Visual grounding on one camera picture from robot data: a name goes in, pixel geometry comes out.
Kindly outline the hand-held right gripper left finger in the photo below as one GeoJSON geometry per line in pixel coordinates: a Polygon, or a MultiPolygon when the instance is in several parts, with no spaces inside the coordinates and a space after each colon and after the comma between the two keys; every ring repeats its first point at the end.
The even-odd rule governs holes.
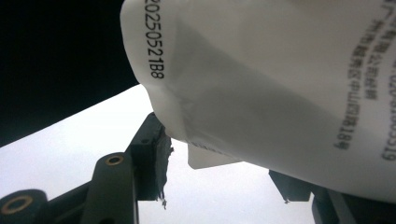
{"type": "Polygon", "coordinates": [[[139,224],[138,203],[164,199],[172,152],[164,126],[148,114],[125,151],[95,164],[80,224],[139,224]]]}

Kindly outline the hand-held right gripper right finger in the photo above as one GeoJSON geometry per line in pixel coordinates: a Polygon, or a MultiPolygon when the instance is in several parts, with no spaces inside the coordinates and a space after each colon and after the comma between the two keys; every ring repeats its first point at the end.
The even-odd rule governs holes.
{"type": "Polygon", "coordinates": [[[270,170],[285,203],[308,202],[314,195],[315,224],[396,224],[396,203],[351,196],[270,170]]]}

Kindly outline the wooden framed white board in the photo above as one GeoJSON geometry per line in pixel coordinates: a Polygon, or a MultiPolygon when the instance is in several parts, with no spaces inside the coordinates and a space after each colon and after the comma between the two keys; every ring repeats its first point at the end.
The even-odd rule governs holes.
{"type": "MultiPolygon", "coordinates": [[[[125,150],[152,108],[135,86],[0,147],[0,198],[41,189],[53,199],[92,178],[103,156],[125,150]]],[[[315,224],[310,203],[283,200],[266,169],[245,162],[194,170],[172,143],[164,201],[139,204],[140,224],[315,224]]]]}

